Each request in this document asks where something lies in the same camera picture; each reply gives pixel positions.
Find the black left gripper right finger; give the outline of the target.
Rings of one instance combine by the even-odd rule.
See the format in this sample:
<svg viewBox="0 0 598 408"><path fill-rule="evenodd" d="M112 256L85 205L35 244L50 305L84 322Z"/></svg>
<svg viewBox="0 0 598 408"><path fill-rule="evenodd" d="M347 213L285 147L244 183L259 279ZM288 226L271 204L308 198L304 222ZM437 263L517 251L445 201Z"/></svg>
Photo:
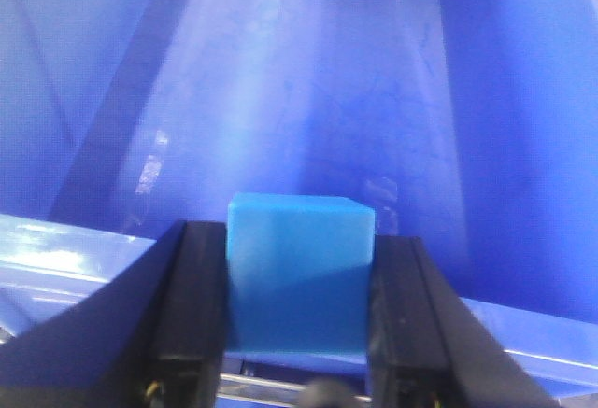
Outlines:
<svg viewBox="0 0 598 408"><path fill-rule="evenodd" d="M370 275L374 407L555 407L504 351L418 237L379 235Z"/></svg>

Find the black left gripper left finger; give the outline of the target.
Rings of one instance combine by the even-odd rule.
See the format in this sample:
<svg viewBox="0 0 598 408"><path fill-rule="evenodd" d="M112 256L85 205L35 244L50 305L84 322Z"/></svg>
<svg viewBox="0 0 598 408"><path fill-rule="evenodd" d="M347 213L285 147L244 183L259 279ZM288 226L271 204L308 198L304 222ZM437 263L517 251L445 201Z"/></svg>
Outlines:
<svg viewBox="0 0 598 408"><path fill-rule="evenodd" d="M90 297L1 348L5 407L212 407L226 228L179 221Z"/></svg>

